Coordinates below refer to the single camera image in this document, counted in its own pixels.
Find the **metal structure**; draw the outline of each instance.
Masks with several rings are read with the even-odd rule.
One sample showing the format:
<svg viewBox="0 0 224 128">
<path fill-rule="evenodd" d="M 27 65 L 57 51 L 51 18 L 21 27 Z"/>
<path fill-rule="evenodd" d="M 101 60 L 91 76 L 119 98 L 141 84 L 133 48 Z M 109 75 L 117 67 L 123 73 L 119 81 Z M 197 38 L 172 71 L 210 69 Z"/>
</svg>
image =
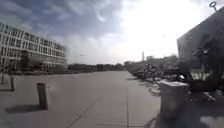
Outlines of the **metal structure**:
<svg viewBox="0 0 224 128">
<path fill-rule="evenodd" d="M 216 10 L 217 2 L 210 7 Z M 189 73 L 193 91 L 214 91 L 223 84 L 224 8 L 177 39 L 179 69 Z"/>
</svg>

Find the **post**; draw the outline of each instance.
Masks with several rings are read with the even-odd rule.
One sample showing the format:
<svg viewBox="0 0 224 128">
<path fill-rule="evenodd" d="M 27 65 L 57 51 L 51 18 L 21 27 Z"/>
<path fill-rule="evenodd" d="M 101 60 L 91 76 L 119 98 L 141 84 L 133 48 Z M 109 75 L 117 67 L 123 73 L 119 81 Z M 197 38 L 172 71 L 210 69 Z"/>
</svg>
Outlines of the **post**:
<svg viewBox="0 0 224 128">
<path fill-rule="evenodd" d="M 47 86 L 45 83 L 37 83 L 37 93 L 40 108 L 46 110 L 49 109 L 50 106 L 49 86 Z"/>
<path fill-rule="evenodd" d="M 15 79 L 14 79 L 13 75 L 10 76 L 10 85 L 11 85 L 11 91 L 15 91 L 15 89 L 16 89 L 16 82 L 15 82 Z"/>
</svg>

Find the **sunlight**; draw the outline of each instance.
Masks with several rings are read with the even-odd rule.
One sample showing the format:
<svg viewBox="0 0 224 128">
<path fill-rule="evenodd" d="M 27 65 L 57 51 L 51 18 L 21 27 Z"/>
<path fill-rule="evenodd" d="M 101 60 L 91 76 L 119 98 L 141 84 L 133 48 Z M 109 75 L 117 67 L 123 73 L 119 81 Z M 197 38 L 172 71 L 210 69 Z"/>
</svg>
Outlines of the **sunlight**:
<svg viewBox="0 0 224 128">
<path fill-rule="evenodd" d="M 123 9 L 121 17 L 129 58 L 177 54 L 176 39 L 200 23 L 199 7 L 188 0 L 141 0 Z"/>
</svg>

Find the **paved plaza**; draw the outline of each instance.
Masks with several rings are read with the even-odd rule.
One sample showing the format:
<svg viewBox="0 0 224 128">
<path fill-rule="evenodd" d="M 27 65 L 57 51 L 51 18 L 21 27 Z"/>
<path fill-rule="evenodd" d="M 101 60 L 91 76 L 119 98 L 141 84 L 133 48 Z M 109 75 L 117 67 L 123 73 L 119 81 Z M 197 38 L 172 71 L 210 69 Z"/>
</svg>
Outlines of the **paved plaza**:
<svg viewBox="0 0 224 128">
<path fill-rule="evenodd" d="M 37 82 L 50 86 L 49 110 L 38 108 Z M 0 128 L 169 127 L 158 121 L 160 97 L 151 85 L 126 71 L 17 76 L 16 83 L 15 92 L 0 89 Z M 179 127 L 222 128 L 223 101 L 189 102 Z"/>
</svg>

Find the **tree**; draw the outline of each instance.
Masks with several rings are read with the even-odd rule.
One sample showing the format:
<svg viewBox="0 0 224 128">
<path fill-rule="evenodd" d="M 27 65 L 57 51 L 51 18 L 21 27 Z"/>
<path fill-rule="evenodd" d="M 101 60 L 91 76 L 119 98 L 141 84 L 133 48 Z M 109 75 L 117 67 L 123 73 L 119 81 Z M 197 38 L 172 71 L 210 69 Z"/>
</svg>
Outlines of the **tree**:
<svg viewBox="0 0 224 128">
<path fill-rule="evenodd" d="M 28 51 L 22 50 L 21 51 L 21 60 L 20 60 L 20 67 L 22 71 L 27 71 L 29 67 L 29 56 L 28 56 Z"/>
</svg>

